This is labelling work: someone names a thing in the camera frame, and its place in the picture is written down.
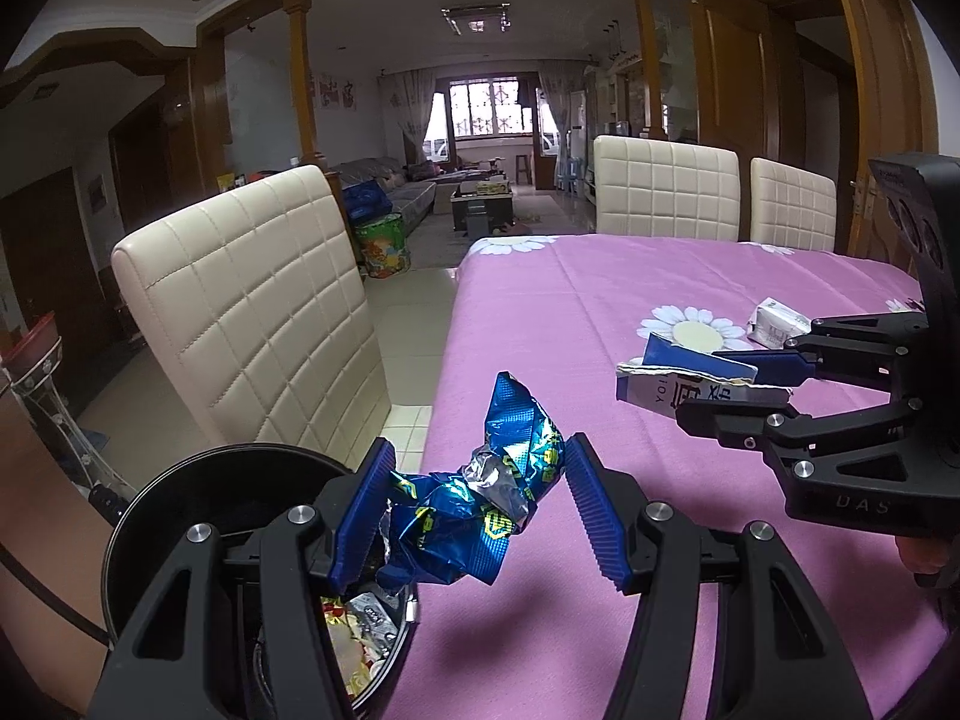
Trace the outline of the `right hand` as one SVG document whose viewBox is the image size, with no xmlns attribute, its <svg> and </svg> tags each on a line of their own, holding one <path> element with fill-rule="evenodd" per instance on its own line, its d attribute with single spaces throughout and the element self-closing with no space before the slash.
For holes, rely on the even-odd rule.
<svg viewBox="0 0 960 720">
<path fill-rule="evenodd" d="M 896 549 L 903 566 L 921 589 L 948 590 L 958 583 L 958 538 L 897 536 Z"/>
</svg>

